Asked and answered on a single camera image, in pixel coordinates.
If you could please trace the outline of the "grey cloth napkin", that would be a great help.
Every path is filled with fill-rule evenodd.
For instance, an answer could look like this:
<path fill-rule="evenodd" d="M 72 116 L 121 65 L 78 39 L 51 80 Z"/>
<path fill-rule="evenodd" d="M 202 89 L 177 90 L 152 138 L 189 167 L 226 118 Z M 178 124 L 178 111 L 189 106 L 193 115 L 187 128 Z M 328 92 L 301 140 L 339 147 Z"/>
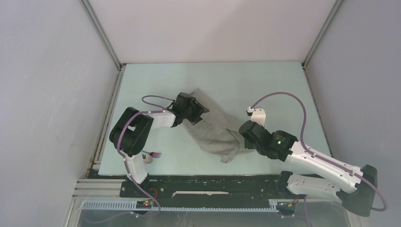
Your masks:
<path fill-rule="evenodd" d="M 240 135 L 240 121 L 223 111 L 219 104 L 201 89 L 190 93 L 209 112 L 201 115 L 201 120 L 191 124 L 183 120 L 182 125 L 202 151 L 220 156 L 221 163 L 229 163 L 236 156 L 254 152 L 246 149 Z"/>

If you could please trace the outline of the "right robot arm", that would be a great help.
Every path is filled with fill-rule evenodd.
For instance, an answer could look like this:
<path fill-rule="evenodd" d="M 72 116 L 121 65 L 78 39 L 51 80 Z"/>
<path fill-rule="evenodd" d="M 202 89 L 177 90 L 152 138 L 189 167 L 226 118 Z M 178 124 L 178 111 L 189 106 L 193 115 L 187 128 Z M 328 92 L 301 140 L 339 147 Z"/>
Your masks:
<path fill-rule="evenodd" d="M 346 164 L 314 149 L 308 152 L 296 136 L 284 131 L 270 133 L 253 121 L 242 124 L 239 133 L 245 140 L 245 148 L 290 165 L 275 184 L 279 197 L 291 194 L 322 197 L 341 203 L 356 215 L 370 216 L 377 186 L 375 167 Z"/>

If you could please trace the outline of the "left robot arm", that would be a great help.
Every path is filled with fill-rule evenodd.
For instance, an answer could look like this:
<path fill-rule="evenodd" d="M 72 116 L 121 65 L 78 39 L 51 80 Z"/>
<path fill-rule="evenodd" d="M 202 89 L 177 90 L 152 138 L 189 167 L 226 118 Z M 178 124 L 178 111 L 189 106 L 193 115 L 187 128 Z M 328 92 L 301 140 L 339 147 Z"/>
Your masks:
<path fill-rule="evenodd" d="M 127 177 L 133 181 L 131 191 L 138 197 L 144 197 L 149 192 L 149 183 L 145 181 L 148 172 L 142 161 L 141 152 L 150 131 L 157 128 L 176 127 L 184 120 L 195 125 L 202 120 L 203 114 L 209 112 L 209 109 L 195 97 L 183 92 L 179 93 L 175 99 L 167 98 L 171 102 L 167 107 L 147 102 L 145 101 L 147 97 L 165 99 L 156 95 L 142 97 L 142 102 L 159 109 L 141 111 L 134 107 L 127 107 L 109 134 L 109 140 L 123 158 Z"/>

